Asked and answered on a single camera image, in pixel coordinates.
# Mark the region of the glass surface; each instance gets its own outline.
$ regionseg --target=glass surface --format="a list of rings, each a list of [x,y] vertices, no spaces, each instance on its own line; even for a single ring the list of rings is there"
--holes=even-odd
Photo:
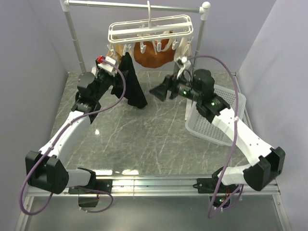
[[[189,133],[184,120],[186,99],[178,96],[161,102],[149,93],[170,73],[137,72],[148,105],[138,109],[124,99],[117,107],[99,114],[74,145],[66,167],[84,167],[100,175],[212,174],[222,167],[231,148]],[[212,74],[216,84],[233,89],[226,72]],[[79,75],[69,74],[52,134],[65,122],[75,102]],[[102,108],[117,100],[110,91],[100,100]],[[244,155],[236,149],[230,165],[246,163]]]
[[[36,197],[32,210],[46,199]],[[44,212],[29,217],[25,231],[282,231],[272,196],[243,196],[212,219],[208,204],[208,196],[116,197],[105,212],[86,214],[76,197],[54,197]]]

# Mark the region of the red clip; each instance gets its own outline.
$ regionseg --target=red clip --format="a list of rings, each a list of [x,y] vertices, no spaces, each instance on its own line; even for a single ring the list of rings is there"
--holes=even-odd
[[[104,56],[99,56],[97,58],[97,61],[101,64],[103,61],[105,60],[105,57]]]

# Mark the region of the black joint housing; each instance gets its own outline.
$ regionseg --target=black joint housing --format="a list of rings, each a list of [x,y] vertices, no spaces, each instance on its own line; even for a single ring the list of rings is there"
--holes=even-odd
[[[30,151],[26,155],[26,172],[30,170],[36,162],[42,157],[42,154]],[[54,157],[45,157],[39,166],[34,170],[28,180],[28,184],[55,194],[60,194],[66,188],[68,183],[68,172],[59,159]]]
[[[214,93],[211,100],[205,102],[201,100],[198,101],[196,108],[200,115],[206,118],[208,122],[212,123],[214,117],[219,116],[223,109],[230,109],[230,105],[223,98]]]
[[[247,184],[256,191],[261,191],[267,184],[281,174],[285,152],[281,147],[271,148],[266,157],[260,156],[259,162],[243,171]]]
[[[217,182],[218,174],[222,171],[223,167],[218,169],[212,174],[212,178],[198,178],[197,183],[193,185],[195,189],[198,189],[198,193],[214,193]],[[224,185],[220,183],[218,193],[234,192],[237,189],[238,185]]]
[[[99,100],[108,91],[109,87],[115,83],[115,78],[103,69],[99,70],[97,76],[96,78],[92,72],[86,72],[79,76],[78,92],[75,96],[72,111],[86,114],[100,110]],[[91,123],[96,116],[97,114],[89,116]]]
[[[215,80],[209,70],[198,69],[193,73],[192,88],[202,93],[203,99],[211,99],[214,95]]]

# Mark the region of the white plastic hanger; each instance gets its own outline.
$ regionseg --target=white plastic hanger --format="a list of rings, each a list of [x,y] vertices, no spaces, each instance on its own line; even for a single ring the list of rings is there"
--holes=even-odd
[[[188,15],[152,18],[149,1],[148,9],[148,19],[112,23],[108,31],[109,42],[111,44],[127,44],[153,40],[161,41],[163,39],[189,37],[193,33],[193,24]]]

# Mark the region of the metal pole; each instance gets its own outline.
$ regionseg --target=metal pole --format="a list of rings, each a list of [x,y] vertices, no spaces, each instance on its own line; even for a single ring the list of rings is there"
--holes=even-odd
[[[76,53],[77,53],[77,57],[78,57],[78,61],[79,61],[81,71],[82,71],[82,73],[85,73],[87,70],[86,70],[85,63],[83,62],[83,58],[82,58],[79,42],[78,42],[78,39],[77,39],[77,36],[76,36],[76,32],[75,32],[75,29],[74,29],[71,14],[70,14],[69,11],[64,12],[64,14],[65,14],[65,17],[66,17],[66,20],[67,20],[69,31],[71,32],[71,36],[72,36],[72,39],[73,39],[73,42],[74,42],[74,47],[75,47],[75,50],[76,50]]]
[[[68,2],[68,5],[72,5],[72,6],[114,7],[114,8],[131,8],[131,9],[148,10],[148,5],[143,5],[143,4],[100,2],[100,1],[80,1],[80,0],[68,0],[67,2]],[[151,5],[151,10],[199,13],[200,7],[152,6]]]
[[[199,34],[198,34],[198,40],[197,40],[197,48],[196,48],[196,52],[194,54],[195,56],[197,56],[200,52],[204,26],[205,26],[205,21],[201,20],[201,24],[200,24],[200,28],[199,28]],[[198,61],[198,59],[193,60],[192,74],[193,74],[195,68],[197,67],[197,61]]]

